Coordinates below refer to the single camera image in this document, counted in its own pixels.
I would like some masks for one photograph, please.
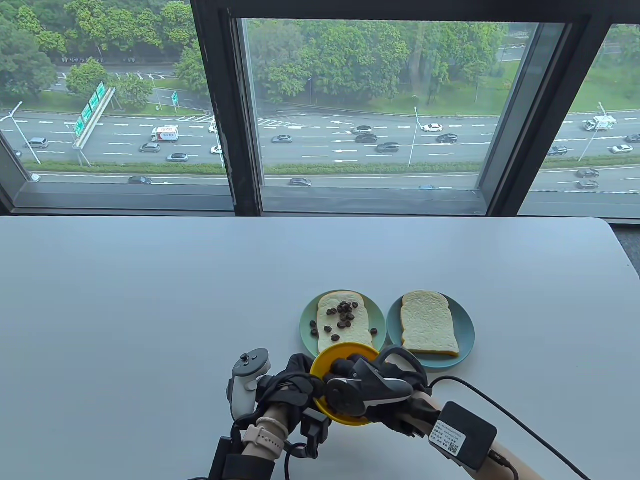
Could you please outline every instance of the black car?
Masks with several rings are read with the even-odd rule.
[[[309,180],[309,179],[301,179],[301,178],[291,179],[291,180],[289,180],[289,185],[300,185],[300,186],[303,186],[303,187],[310,187],[311,186],[311,180]]]
[[[454,133],[445,133],[444,135],[436,137],[436,141],[438,143],[456,143],[458,141],[458,135]]]
[[[271,139],[271,143],[291,143],[292,141],[291,135],[278,135]]]
[[[127,183],[130,183],[132,185],[151,185],[151,183],[153,182],[149,177],[136,176],[129,177],[129,181]]]
[[[549,157],[556,157],[560,155],[566,155],[567,153],[569,153],[569,149],[560,145],[558,147],[551,147],[547,155]]]
[[[398,150],[400,150],[400,145],[398,145],[398,143],[396,141],[388,141],[386,143],[380,143],[380,145],[378,145],[376,147],[376,151],[384,154],[384,153],[394,153],[397,152]]]
[[[356,137],[356,143],[377,143],[378,137],[373,133],[366,133],[364,135],[358,135]]]
[[[351,129],[351,133],[354,133],[356,135],[360,135],[361,133],[371,133],[371,132],[373,132],[373,129],[368,125],[359,125]]]
[[[158,153],[160,151],[160,144],[155,142],[145,143],[140,147],[140,151],[144,153]]]
[[[593,190],[594,188],[598,188],[599,186],[600,185],[595,180],[580,180],[575,185],[578,190]]]
[[[595,179],[600,176],[600,172],[595,168],[581,168],[575,172],[575,176],[581,179]]]

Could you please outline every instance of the hand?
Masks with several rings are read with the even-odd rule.
[[[315,406],[314,398],[324,395],[324,383],[309,374],[313,363],[309,356],[296,353],[282,372],[276,376],[263,376],[258,381],[257,412],[262,415],[272,404],[286,404],[287,428],[289,432],[294,431],[302,412]]]

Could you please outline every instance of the road sign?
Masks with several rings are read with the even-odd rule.
[[[95,93],[97,93],[98,98],[102,100],[104,94],[106,93],[106,89],[104,88],[104,82],[100,82],[100,85],[98,85],[98,88],[96,89]]]
[[[76,120],[76,124],[74,125],[74,131],[76,132],[76,136],[79,137],[80,134],[83,132],[84,130],[84,122],[82,121],[82,118],[78,118]]]
[[[91,110],[95,111],[95,109],[98,108],[98,103],[100,103],[100,100],[98,99],[98,94],[94,93],[89,99],[89,105],[91,106]]]
[[[84,110],[82,110],[82,118],[85,123],[89,121],[89,119],[91,118],[91,115],[92,115],[91,107],[89,106],[89,104],[87,104],[84,106]]]

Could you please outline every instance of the cable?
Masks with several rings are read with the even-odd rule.
[[[584,479],[584,480],[591,480],[587,475],[585,475],[584,473],[582,473],[582,471],[576,467],[573,463],[571,463],[569,461],[569,459],[567,457],[565,457],[564,455],[562,455],[558,450],[556,450],[555,448],[553,448],[549,443],[547,443],[544,439],[542,439],[542,437],[540,437],[537,433],[535,433],[531,428],[527,427],[524,423],[522,423],[520,420],[518,420],[515,415],[513,415],[511,412],[509,412],[508,410],[506,410],[503,406],[501,406],[498,402],[494,401],[493,399],[490,399],[487,395],[485,395],[484,393],[482,393],[480,390],[478,390],[477,388],[475,388],[473,385],[471,385],[470,383],[462,380],[461,378],[458,377],[454,377],[454,376],[449,376],[449,375],[444,375],[441,376],[437,379],[435,379],[434,381],[431,382],[431,384],[429,385],[429,388],[433,388],[433,385],[435,385],[436,383],[438,383],[439,381],[442,380],[453,380],[453,381],[457,381],[458,383],[461,383],[462,385],[464,385],[465,387],[469,388],[470,390],[473,390],[476,394],[480,395],[483,399],[487,400],[491,405],[493,405],[494,407],[496,407],[498,410],[500,410],[502,413],[504,413],[505,415],[507,415],[507,417],[509,417],[511,420],[513,420],[514,422],[516,422],[525,432],[527,432],[528,434],[530,434],[533,438],[535,438],[537,441],[539,441],[542,445],[544,445],[552,454],[554,454],[555,456],[557,456],[560,460],[562,460],[564,462],[564,464],[569,467],[570,469],[572,469],[580,478]],[[517,476],[517,472],[515,472],[515,469],[513,467],[509,467],[509,465],[505,465],[505,467],[507,468],[511,468],[515,475]]]
[[[287,454],[284,456],[284,480],[291,480],[291,478],[289,478],[289,460],[291,459],[291,451],[293,449],[297,449],[300,447],[305,448],[306,446],[307,444],[303,444],[303,443],[291,445],[291,448],[289,449]]]

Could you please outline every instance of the plate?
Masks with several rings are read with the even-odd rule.
[[[300,317],[300,337],[302,338],[302,343],[304,343],[307,351],[314,358],[319,354],[318,339],[317,337],[311,336],[311,327],[309,326],[309,322],[311,322],[311,320],[317,319],[318,302],[323,296],[333,292],[344,291],[353,292],[354,290],[343,289],[325,292],[321,295],[318,295],[311,302],[309,302],[305,310],[302,312],[302,316]],[[387,322],[385,320],[385,316],[382,314],[380,308],[369,297],[366,297],[359,292],[356,293],[364,299],[364,306],[369,313],[369,329],[378,329],[378,334],[373,337],[373,348],[380,351],[382,350],[385,344],[385,340],[387,339]]]
[[[459,356],[436,355],[433,353],[414,353],[420,364],[432,370],[444,370],[458,365],[471,353],[476,342],[476,330],[471,321],[471,317],[462,306],[451,297],[440,293],[449,302],[449,310],[453,317],[453,334],[458,341],[460,349]],[[389,338],[394,345],[402,345],[402,322],[400,320],[400,309],[402,308],[402,297],[394,302],[387,316],[387,328]]]

